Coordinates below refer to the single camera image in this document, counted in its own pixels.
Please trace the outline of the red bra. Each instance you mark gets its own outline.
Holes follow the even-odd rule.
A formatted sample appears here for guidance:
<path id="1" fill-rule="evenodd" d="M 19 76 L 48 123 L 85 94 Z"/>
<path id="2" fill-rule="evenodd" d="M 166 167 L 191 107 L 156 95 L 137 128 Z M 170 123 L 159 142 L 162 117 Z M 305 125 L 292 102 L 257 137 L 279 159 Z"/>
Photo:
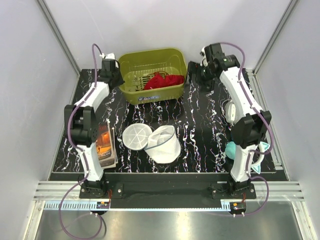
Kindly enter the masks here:
<path id="1" fill-rule="evenodd" d="M 162 76 L 156 73 L 144 86 L 144 90 L 154 90 L 159 88 L 172 87 L 183 84 L 185 78 L 183 75 L 165 74 Z"/>

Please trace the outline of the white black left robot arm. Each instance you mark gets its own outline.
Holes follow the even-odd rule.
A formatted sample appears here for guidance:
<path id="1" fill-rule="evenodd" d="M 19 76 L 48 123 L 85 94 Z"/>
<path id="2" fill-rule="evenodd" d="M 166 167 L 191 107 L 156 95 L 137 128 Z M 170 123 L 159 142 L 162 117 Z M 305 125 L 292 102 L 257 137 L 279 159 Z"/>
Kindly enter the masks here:
<path id="1" fill-rule="evenodd" d="M 108 193 L 106 183 L 100 181 L 104 171 L 96 152 L 99 124 L 96 111 L 111 89 L 124 83 L 119 62 L 110 57 L 101 61 L 100 75 L 94 73 L 95 80 L 84 96 L 74 104 L 64 107 L 64 126 L 71 146 L 77 151 L 84 169 L 84 179 L 94 182 L 90 192 L 97 198 Z"/>

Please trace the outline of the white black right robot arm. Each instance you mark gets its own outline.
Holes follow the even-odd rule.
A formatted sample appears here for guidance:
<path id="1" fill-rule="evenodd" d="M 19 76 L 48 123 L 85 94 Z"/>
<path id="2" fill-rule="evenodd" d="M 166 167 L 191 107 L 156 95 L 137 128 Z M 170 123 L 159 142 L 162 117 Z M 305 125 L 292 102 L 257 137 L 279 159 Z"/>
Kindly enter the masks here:
<path id="1" fill-rule="evenodd" d="M 268 149 L 262 144 L 266 134 L 274 136 L 270 128 L 272 115 L 263 110 L 247 86 L 243 76 L 244 60 L 239 61 L 233 54 L 226 55 L 221 42 L 203 47 L 200 54 L 201 62 L 189 62 L 186 81 L 194 81 L 207 91 L 212 91 L 215 81 L 220 81 L 231 98 L 226 104 L 226 117 L 232 126 L 235 158 L 230 170 L 233 182 L 227 185 L 227 192 L 236 199 L 245 192 L 243 183 L 250 179 L 251 168 L 260 165 L 273 148 L 272 140 Z"/>

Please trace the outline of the white mesh laundry bag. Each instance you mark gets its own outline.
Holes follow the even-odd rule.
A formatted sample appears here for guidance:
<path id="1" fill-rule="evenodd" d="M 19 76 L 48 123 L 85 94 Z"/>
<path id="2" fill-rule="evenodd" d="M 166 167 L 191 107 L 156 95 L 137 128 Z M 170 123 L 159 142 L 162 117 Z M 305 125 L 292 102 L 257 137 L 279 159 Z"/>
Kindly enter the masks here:
<path id="1" fill-rule="evenodd" d="M 152 130 L 147 124 L 134 123 L 123 131 L 122 142 L 130 150 L 144 150 L 157 164 L 173 163 L 181 153 L 173 125 L 162 125 Z"/>

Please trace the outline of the olive green plastic basket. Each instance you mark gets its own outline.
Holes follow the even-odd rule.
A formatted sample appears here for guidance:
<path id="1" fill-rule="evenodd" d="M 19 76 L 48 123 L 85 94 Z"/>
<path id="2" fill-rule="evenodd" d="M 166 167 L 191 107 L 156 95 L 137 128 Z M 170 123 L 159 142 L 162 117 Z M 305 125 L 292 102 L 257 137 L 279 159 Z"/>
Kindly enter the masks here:
<path id="1" fill-rule="evenodd" d="M 145 89 L 147 83 L 156 78 L 187 74 L 183 53 L 176 48 L 162 48 L 124 54 L 119 58 L 120 72 L 124 80 L 119 89 L 125 100 L 132 105 L 178 99 L 184 93 L 182 83 L 155 89 Z"/>

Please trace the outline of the dark orange paperback book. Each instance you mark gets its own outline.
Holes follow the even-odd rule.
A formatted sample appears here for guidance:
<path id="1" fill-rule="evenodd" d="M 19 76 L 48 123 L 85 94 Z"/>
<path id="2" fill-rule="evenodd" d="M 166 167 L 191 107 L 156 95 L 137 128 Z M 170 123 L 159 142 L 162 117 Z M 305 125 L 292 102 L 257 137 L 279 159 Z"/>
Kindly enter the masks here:
<path id="1" fill-rule="evenodd" d="M 110 124 L 104 122 L 98 126 L 96 139 L 96 152 L 98 161 L 103 169 L 113 169 L 117 164 L 114 131 L 110 129 Z"/>

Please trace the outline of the teal cat-ear headphones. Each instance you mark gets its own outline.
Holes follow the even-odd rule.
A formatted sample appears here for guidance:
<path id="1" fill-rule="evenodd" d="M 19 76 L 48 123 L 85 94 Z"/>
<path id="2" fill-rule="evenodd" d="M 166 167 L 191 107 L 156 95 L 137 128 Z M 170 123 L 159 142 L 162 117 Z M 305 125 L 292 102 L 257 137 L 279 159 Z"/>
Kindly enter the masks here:
<path id="1" fill-rule="evenodd" d="M 268 144 L 267 142 L 263 142 L 261 141 L 258 145 L 258 150 L 262 153 L 265 153 L 268 149 L 270 148 L 270 144 Z M 230 158 L 231 160 L 234 160 L 236 157 L 236 144 L 231 141 L 228 142 L 226 144 L 225 147 L 225 154 L 228 158 Z M 256 162 L 253 162 L 251 164 L 251 169 L 257 173 L 260 174 L 261 173 L 261 163 L 264 160 L 264 155 L 263 154 L 259 154 L 259 157 L 257 159 Z"/>

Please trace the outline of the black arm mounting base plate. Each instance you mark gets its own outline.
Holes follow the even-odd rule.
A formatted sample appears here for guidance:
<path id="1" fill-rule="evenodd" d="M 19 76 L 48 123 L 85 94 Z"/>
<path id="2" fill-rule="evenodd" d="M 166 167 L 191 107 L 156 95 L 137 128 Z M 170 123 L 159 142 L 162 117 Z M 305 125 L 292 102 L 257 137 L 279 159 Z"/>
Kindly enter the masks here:
<path id="1" fill-rule="evenodd" d="M 112 210 L 206 210 L 254 200 L 253 185 L 231 192 L 227 173 L 105 173 Z"/>

